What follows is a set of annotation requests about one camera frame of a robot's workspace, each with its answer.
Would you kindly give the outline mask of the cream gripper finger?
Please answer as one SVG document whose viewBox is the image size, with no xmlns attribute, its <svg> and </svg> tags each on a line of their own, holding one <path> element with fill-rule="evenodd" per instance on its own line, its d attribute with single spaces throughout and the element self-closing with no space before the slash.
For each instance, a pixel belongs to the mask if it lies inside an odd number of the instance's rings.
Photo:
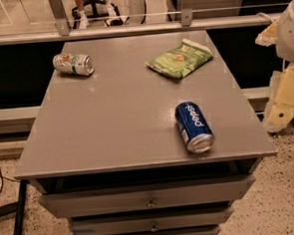
<svg viewBox="0 0 294 235">
<path fill-rule="evenodd" d="M 274 71 L 270 79 L 269 101 L 264 110 L 262 127 L 279 132 L 294 118 L 294 63 L 284 72 Z"/>
<path fill-rule="evenodd" d="M 262 47 L 271 46 L 277 41 L 278 21 L 272 22 L 255 39 L 255 43 Z"/>
</svg>

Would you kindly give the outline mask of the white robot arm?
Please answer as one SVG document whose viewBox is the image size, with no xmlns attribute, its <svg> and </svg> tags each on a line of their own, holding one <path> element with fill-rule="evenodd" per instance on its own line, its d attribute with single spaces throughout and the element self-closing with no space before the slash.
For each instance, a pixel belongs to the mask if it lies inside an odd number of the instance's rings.
<svg viewBox="0 0 294 235">
<path fill-rule="evenodd" d="M 264 47 L 275 45 L 282 60 L 282 71 L 274 71 L 270 79 L 269 101 L 262 122 L 268 132 L 279 132 L 294 118 L 294 0 L 279 20 L 258 35 L 255 43 Z"/>
</svg>

